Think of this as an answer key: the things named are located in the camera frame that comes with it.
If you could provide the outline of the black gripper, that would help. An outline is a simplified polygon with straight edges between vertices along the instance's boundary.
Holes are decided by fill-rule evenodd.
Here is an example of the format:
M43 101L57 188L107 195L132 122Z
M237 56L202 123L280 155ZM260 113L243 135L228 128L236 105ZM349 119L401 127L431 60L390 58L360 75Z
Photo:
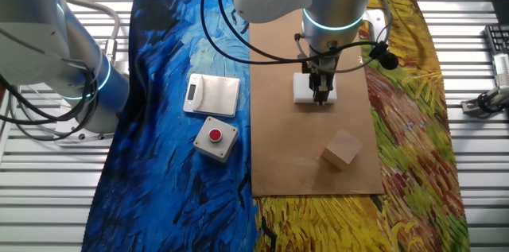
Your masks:
M309 88L316 92L316 102L319 105L324 105L328 101L329 85L335 78L332 71L336 70L339 57L326 56L314 58L309 62L311 73L309 74Z

